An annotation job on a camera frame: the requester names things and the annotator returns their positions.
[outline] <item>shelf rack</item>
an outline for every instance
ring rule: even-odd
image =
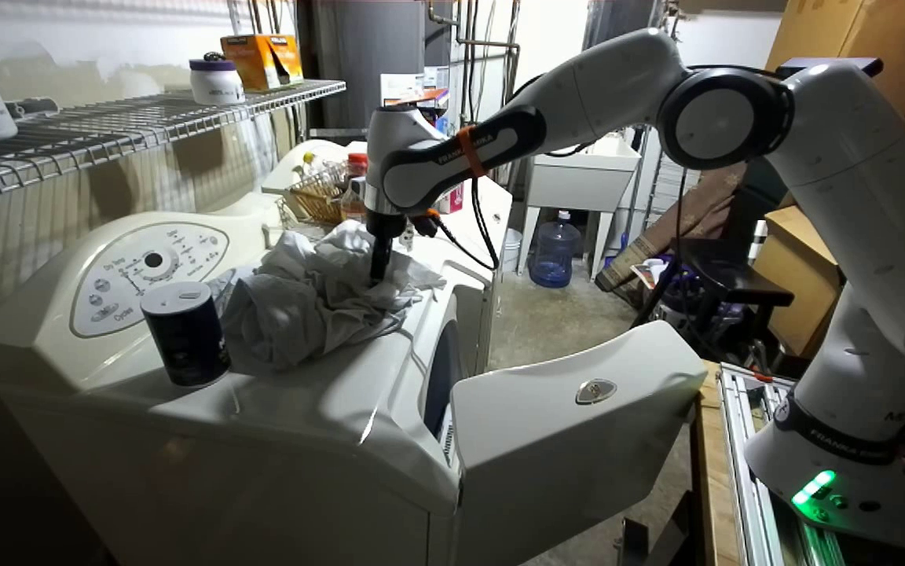
[[[19,124],[19,136],[0,142],[0,194],[341,90],[347,83],[304,80],[234,108],[194,105],[188,90],[68,108]]]

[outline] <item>floor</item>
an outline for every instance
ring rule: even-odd
[[[576,260],[576,277],[567,289],[542,289],[524,272],[515,275],[519,234],[508,234],[499,288],[494,293],[492,328],[492,368],[527,366],[598,347],[631,328],[636,313],[602,293],[584,264]],[[527,560],[524,566],[617,566],[626,563],[617,554],[622,540],[622,522],[636,520],[647,526],[650,540],[662,532],[670,512],[692,484],[688,435],[683,430],[647,500],[622,516],[614,516],[584,536]]]

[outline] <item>white robotic arm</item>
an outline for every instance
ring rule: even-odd
[[[401,214],[488,168],[636,124],[658,127],[668,154],[694,170],[768,154],[834,248],[849,289],[828,342],[744,459],[811,522],[905,543],[905,124],[858,65],[787,83],[685,68],[670,38],[637,32],[551,68],[447,142],[407,111],[381,111],[370,231],[381,218],[404,226]]]

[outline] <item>cardboard box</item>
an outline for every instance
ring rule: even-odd
[[[844,289],[828,241],[799,207],[779,207],[768,214],[768,241],[750,269],[796,293],[791,306],[773,310],[771,330],[791,356],[811,359]]]
[[[250,90],[301,83],[296,35],[227,35],[220,45]]]
[[[768,68],[791,56],[880,56],[874,83],[905,118],[905,0],[790,0]]]

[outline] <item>washing machine control panel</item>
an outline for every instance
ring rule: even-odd
[[[103,338],[142,320],[138,296],[168,281],[204,281],[231,248],[223,231],[168,220],[112,238],[82,272],[77,338]]]

